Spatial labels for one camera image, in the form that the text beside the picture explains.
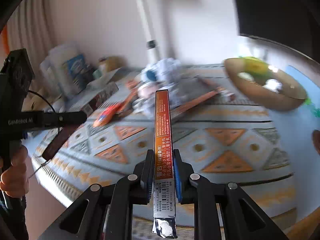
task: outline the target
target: gray triangle pattern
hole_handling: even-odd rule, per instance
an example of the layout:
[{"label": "gray triangle pattern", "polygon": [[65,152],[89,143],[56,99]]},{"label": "gray triangle pattern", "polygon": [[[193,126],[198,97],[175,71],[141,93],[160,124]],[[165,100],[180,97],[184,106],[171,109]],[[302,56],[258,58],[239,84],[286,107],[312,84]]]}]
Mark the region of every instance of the gray triangle pattern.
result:
[{"label": "gray triangle pattern", "polygon": [[273,144],[276,144],[280,138],[276,128],[268,128],[268,129],[256,128],[253,130],[255,130],[258,134],[260,134],[261,136],[263,136]]},{"label": "gray triangle pattern", "polygon": [[274,148],[273,152],[262,168],[264,170],[270,170],[274,168],[280,168],[289,164],[290,162],[288,154],[285,151],[280,150],[279,148]]},{"label": "gray triangle pattern", "polygon": [[49,132],[47,133],[47,135],[45,136],[45,139],[47,140],[47,141],[52,141],[54,138],[55,138],[55,136],[58,134],[58,130],[55,128],[55,129],[51,129],[51,130],[49,130]]},{"label": "gray triangle pattern", "polygon": [[196,129],[186,129],[186,128],[172,128],[172,142],[176,142],[183,137],[194,132]]},{"label": "gray triangle pattern", "polygon": [[70,149],[86,155],[90,155],[88,140],[84,140],[76,145],[73,145]]},{"label": "gray triangle pattern", "polygon": [[105,129],[107,129],[111,124],[107,124],[107,125],[104,125],[104,126],[98,126],[98,127],[93,127],[92,126],[92,123],[88,124],[87,125],[87,130],[89,132],[89,136],[92,136],[98,132],[101,132]]}]

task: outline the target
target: human hand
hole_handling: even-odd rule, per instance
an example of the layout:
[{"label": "human hand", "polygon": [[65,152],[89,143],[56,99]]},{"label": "human hand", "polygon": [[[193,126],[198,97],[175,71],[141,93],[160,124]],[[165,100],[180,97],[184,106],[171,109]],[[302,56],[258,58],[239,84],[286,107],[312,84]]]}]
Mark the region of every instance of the human hand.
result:
[{"label": "human hand", "polygon": [[[11,167],[1,175],[0,189],[10,197],[21,198],[29,192],[29,180],[27,179],[27,166],[25,160],[28,150],[21,146],[11,158]],[[0,157],[0,168],[3,160]]]}]

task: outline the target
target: table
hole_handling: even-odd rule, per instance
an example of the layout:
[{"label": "table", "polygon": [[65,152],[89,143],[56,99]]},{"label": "table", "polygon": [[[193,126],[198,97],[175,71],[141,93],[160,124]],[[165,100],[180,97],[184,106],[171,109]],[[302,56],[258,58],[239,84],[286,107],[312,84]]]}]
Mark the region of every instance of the table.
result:
[{"label": "table", "polygon": [[[41,177],[50,179],[70,203],[91,184],[107,186],[131,174],[134,166],[144,160],[147,150],[153,149],[154,121],[143,114],[130,114],[104,127],[92,127],[105,107],[126,98],[129,90],[124,84],[135,75],[129,73],[117,82],[119,91],[79,127],[43,168]],[[191,163],[196,173],[210,181],[238,183],[286,230],[297,216],[294,178],[289,155],[281,146],[269,111],[238,92],[221,64],[184,67],[181,82],[192,97],[200,93],[191,85],[195,75],[231,90],[236,100],[213,98],[188,111],[172,125],[173,148],[180,150],[182,160]],[[50,130],[33,153],[34,168],[44,162],[39,156],[56,133],[57,129]],[[146,206],[134,206],[133,215],[133,236],[156,239],[157,235],[151,233],[152,198]],[[178,237],[193,239],[193,205],[177,203],[176,223]]]}]

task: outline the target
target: floor lamp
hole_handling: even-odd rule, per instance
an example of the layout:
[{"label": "floor lamp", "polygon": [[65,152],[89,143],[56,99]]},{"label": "floor lamp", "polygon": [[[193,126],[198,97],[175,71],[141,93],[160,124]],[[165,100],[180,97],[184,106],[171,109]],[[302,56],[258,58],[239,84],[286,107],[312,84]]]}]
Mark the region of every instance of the floor lamp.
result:
[{"label": "floor lamp", "polygon": [[148,52],[148,62],[150,64],[155,64],[160,60],[159,48],[157,47],[156,40],[154,39],[154,31],[152,28],[150,12],[146,0],[136,0],[138,11],[140,13],[141,22],[143,25],[143,30],[145,38],[147,40],[147,52]]}]

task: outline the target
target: metal screw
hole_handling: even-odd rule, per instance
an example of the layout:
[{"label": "metal screw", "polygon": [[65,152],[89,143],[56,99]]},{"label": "metal screw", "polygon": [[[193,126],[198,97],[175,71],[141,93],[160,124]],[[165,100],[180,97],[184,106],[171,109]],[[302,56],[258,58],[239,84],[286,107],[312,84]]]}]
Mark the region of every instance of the metal screw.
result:
[{"label": "metal screw", "polygon": [[100,185],[98,184],[93,184],[91,187],[90,187],[90,190],[91,191],[98,191],[100,189]]},{"label": "metal screw", "polygon": [[234,182],[229,182],[228,183],[228,188],[229,189],[237,189],[238,188],[238,185]]},{"label": "metal screw", "polygon": [[197,179],[200,179],[200,175],[197,174],[197,173],[192,173],[192,174],[190,175],[190,178],[191,178],[192,180],[197,180]]},{"label": "metal screw", "polygon": [[138,176],[136,174],[130,174],[128,176],[128,180],[136,180],[138,178]]}]

